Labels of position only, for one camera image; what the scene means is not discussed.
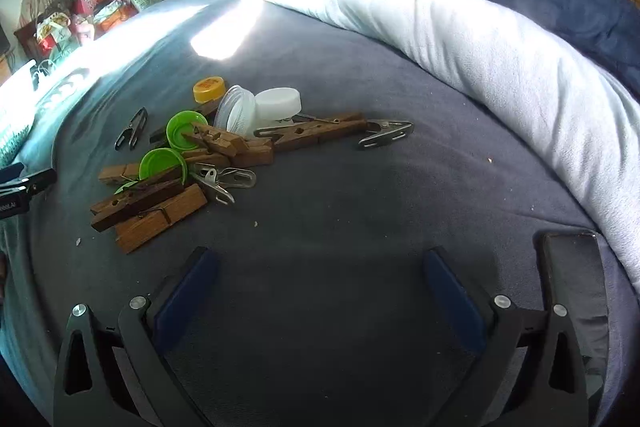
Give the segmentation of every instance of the laundry basket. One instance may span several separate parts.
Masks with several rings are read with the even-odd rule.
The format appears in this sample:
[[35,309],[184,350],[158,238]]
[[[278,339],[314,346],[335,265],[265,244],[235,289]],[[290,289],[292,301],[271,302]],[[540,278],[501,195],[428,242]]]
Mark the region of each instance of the laundry basket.
[[34,65],[35,60],[31,60],[0,86],[0,168],[11,165],[33,124]]

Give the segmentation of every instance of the yellow bottle cap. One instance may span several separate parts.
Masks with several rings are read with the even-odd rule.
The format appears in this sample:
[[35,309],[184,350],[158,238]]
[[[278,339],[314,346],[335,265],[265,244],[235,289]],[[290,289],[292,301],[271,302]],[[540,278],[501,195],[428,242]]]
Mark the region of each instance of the yellow bottle cap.
[[220,76],[204,78],[193,86],[193,98],[197,103],[217,100],[226,93],[225,81]]

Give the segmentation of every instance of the bed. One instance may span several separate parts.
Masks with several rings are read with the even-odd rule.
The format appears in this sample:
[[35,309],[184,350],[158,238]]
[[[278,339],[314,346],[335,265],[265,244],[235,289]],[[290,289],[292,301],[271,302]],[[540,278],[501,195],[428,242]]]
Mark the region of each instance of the bed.
[[[191,39],[216,21],[201,56]],[[489,293],[539,308],[534,235],[599,230],[486,103],[336,25],[261,0],[165,0],[56,70],[18,160],[53,164],[58,183],[0,222],[10,260],[0,349],[45,417],[72,307],[87,302],[114,324],[124,302],[203,246],[220,255],[220,282],[166,358],[213,423],[424,425],[472,359],[431,301],[420,254],[442,245]],[[257,186],[234,208],[210,204],[123,255],[112,232],[91,229],[88,208],[109,194],[102,167],[137,161],[145,143],[115,152],[113,141],[142,105],[148,129],[191,107],[193,84],[212,75],[253,92],[295,87],[308,114],[357,109],[415,131],[365,152],[345,139],[280,155],[255,168]],[[606,365],[596,421],[631,425],[640,311],[597,237],[600,258],[583,260],[585,299],[606,300],[605,316],[584,317]]]

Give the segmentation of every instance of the white blanket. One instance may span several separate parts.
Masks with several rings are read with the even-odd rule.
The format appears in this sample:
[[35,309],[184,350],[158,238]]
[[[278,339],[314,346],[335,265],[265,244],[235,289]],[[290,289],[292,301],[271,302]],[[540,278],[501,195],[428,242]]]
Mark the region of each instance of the white blanket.
[[266,1],[382,40],[483,103],[558,174],[640,293],[640,106],[611,74],[486,0]]

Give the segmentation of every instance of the gray blanket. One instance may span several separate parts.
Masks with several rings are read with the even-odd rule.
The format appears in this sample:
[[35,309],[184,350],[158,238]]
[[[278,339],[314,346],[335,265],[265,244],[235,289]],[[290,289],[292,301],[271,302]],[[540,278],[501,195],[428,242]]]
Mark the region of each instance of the gray blanket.
[[[53,159],[60,179],[28,215],[0,222],[0,249],[10,260],[2,355],[50,418],[72,307],[85,302],[114,325],[132,296],[151,293],[204,246],[220,254],[220,279],[168,362],[212,421],[421,425],[470,358],[431,302],[420,253],[442,245],[489,293],[540,307],[533,235],[594,225],[484,108],[380,42],[265,4],[232,56],[195,54],[190,39],[238,1],[169,0],[149,9],[107,42],[143,40],[145,18],[157,23],[159,14],[206,5],[132,63],[38,115],[19,159],[30,171]],[[94,63],[74,66],[97,69],[127,52],[96,49]],[[365,152],[352,137],[282,153],[274,165],[255,168],[257,186],[236,190],[234,208],[209,204],[124,255],[113,230],[89,226],[89,206],[110,193],[98,172],[139,160],[148,131],[192,107],[191,87],[211,75],[253,92],[295,87],[308,114],[361,110],[413,121],[415,132]],[[147,133],[135,151],[115,152],[115,138],[142,105]],[[604,414],[637,360],[640,319],[602,238],[600,249],[608,324],[602,316],[586,320],[601,336],[596,356],[608,360]],[[599,260],[591,261],[586,296],[598,293],[602,279]]]

